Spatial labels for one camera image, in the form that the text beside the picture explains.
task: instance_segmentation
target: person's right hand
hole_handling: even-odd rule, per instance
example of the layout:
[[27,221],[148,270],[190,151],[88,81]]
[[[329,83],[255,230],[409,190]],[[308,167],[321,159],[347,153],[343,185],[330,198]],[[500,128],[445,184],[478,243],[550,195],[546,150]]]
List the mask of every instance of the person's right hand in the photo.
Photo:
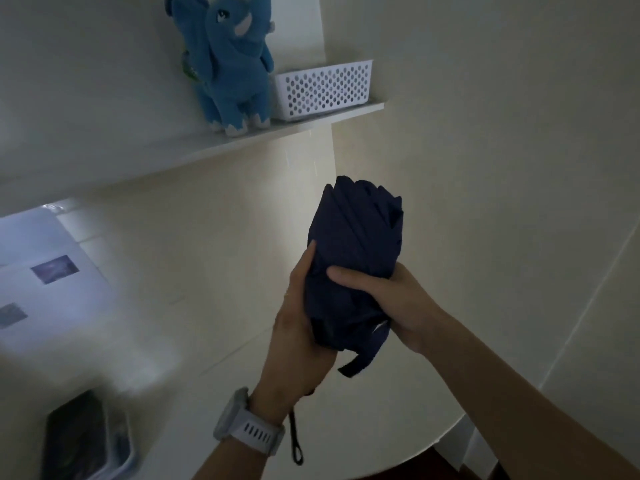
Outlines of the person's right hand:
[[326,273],[339,285],[372,295],[392,319],[391,329],[404,345],[423,353],[427,327],[443,311],[403,264],[396,263],[388,280],[338,266],[329,267]]

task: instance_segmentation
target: person's left hand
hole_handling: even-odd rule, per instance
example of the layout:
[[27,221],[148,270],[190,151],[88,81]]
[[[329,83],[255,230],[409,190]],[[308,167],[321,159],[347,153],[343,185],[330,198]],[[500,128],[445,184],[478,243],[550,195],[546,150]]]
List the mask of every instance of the person's left hand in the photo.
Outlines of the person's left hand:
[[313,241],[291,272],[262,377],[250,400],[251,411],[274,425],[281,424],[300,398],[320,385],[337,355],[316,345],[305,313],[305,278],[315,252]]

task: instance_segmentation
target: white watch strap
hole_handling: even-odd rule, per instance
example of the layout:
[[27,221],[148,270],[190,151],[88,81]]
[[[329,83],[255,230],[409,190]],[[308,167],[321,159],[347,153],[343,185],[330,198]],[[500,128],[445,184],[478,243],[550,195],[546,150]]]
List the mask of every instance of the white watch strap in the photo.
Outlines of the white watch strap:
[[276,428],[245,409],[238,411],[230,428],[231,436],[265,455],[274,455],[284,436],[284,427]]

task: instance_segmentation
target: elephant toy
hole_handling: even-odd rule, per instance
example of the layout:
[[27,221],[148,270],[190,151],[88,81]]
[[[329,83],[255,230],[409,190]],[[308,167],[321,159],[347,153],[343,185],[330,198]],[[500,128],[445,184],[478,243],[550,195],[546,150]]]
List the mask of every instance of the elephant toy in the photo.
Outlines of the elephant toy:
[[229,136],[247,133],[247,119],[268,128],[271,0],[164,0],[164,8],[184,37],[183,70],[211,127]]

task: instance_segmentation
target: folded umbrella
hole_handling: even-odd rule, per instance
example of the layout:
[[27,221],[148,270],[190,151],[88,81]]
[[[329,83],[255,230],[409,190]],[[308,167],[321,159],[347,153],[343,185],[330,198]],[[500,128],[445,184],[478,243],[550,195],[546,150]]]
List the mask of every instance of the folded umbrella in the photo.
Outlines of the folded umbrella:
[[390,319],[371,295],[332,282],[326,269],[336,265],[391,277],[402,247],[402,226],[402,197],[384,187],[338,177],[333,188],[324,188],[308,234],[317,247],[307,275],[305,310],[316,343],[358,354],[340,368],[347,377],[371,363],[388,337]]

